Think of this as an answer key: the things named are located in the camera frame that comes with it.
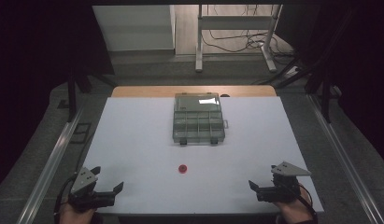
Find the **white wall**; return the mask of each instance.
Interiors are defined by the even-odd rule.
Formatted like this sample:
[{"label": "white wall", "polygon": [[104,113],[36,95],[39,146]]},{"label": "white wall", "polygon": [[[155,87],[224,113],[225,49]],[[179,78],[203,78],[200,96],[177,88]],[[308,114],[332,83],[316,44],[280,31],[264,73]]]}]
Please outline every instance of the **white wall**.
[{"label": "white wall", "polygon": [[92,8],[109,51],[175,48],[173,6]]}]

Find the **plastic organizer box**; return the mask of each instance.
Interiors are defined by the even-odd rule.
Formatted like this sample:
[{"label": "plastic organizer box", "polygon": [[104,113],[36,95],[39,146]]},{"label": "plastic organizer box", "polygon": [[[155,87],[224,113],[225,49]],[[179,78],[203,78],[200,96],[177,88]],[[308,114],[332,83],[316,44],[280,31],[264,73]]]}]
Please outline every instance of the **plastic organizer box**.
[{"label": "plastic organizer box", "polygon": [[175,143],[218,144],[224,140],[224,125],[217,93],[175,95],[173,138]]}]

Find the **red object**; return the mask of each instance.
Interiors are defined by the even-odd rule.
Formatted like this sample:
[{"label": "red object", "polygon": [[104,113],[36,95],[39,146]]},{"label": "red object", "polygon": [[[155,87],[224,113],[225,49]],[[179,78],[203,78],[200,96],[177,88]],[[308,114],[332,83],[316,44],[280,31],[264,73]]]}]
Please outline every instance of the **red object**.
[{"label": "red object", "polygon": [[181,174],[185,174],[186,171],[188,170],[188,167],[187,167],[186,165],[184,165],[184,164],[181,164],[181,165],[179,166],[178,170],[179,170],[179,172],[180,172]]}]

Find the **metal rail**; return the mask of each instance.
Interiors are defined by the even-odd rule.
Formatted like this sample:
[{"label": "metal rail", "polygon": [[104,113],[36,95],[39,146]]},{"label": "metal rail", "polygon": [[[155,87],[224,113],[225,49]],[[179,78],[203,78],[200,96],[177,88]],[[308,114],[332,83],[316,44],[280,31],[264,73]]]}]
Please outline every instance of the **metal rail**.
[{"label": "metal rail", "polygon": [[336,157],[340,161],[340,164],[342,165],[343,170],[346,173],[351,186],[354,188],[354,191],[357,194],[358,199],[360,200],[366,215],[370,219],[370,222],[376,224],[384,224],[384,218],[378,210],[377,204],[374,198],[372,197],[369,189],[366,187],[366,185],[363,183],[360,176],[358,175],[358,172],[352,164],[352,161],[348,157],[346,150],[344,149],[343,145],[341,144],[341,141],[337,137],[334,128],[330,123],[326,121],[326,119],[321,114],[320,103],[318,102],[317,98],[308,94],[307,99],[311,103],[322,129],[328,137],[329,142],[331,143],[331,146],[334,150],[334,154],[336,154]]},{"label": "metal rail", "polygon": [[69,140],[72,136],[73,131],[78,125],[78,121],[81,117],[81,114],[84,110],[84,99],[80,103],[80,107],[73,118],[72,121],[67,122],[64,126],[63,131],[61,132],[60,137],[58,138],[57,144],[52,150],[49,159],[43,171],[38,178],[34,189],[32,190],[31,195],[29,196],[28,201],[26,202],[21,215],[17,223],[32,223],[35,219],[36,213],[39,210],[40,205],[42,204],[43,198],[47,193],[47,190],[50,186],[51,180],[54,177],[55,172],[57,171],[58,165],[60,164],[61,158],[64,155],[66,147],[69,143]]}]

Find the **white table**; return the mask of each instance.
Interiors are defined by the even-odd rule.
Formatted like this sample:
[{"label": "white table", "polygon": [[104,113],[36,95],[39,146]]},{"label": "white table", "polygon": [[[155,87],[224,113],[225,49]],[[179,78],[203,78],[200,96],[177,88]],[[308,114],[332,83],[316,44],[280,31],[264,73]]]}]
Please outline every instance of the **white table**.
[{"label": "white table", "polygon": [[[96,191],[124,181],[115,215],[272,214],[248,180],[272,187],[271,165],[306,169],[279,97],[220,98],[225,130],[217,146],[180,146],[172,139],[174,98],[108,98],[84,166],[101,166]],[[178,167],[185,164],[185,174]],[[298,177],[322,212],[309,176]]]}]

